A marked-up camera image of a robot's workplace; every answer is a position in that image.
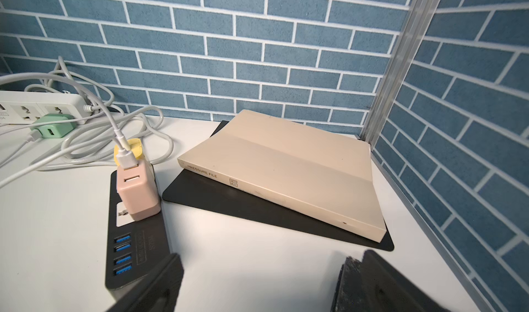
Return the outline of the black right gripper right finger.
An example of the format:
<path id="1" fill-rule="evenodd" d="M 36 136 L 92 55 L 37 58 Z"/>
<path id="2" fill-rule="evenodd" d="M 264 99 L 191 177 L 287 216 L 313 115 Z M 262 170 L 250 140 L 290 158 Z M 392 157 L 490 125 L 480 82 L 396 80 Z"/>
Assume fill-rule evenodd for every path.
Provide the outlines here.
<path id="1" fill-rule="evenodd" d="M 446 311 L 373 250 L 346 258 L 332 311 Z"/>

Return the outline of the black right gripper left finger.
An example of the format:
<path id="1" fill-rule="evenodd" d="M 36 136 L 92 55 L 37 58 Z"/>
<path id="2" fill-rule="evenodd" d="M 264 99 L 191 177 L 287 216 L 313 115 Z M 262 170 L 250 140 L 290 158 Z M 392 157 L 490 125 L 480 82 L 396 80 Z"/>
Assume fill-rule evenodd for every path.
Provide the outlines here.
<path id="1" fill-rule="evenodd" d="M 108 311 L 173 312 L 183 276 L 180 255 L 170 254 Z"/>

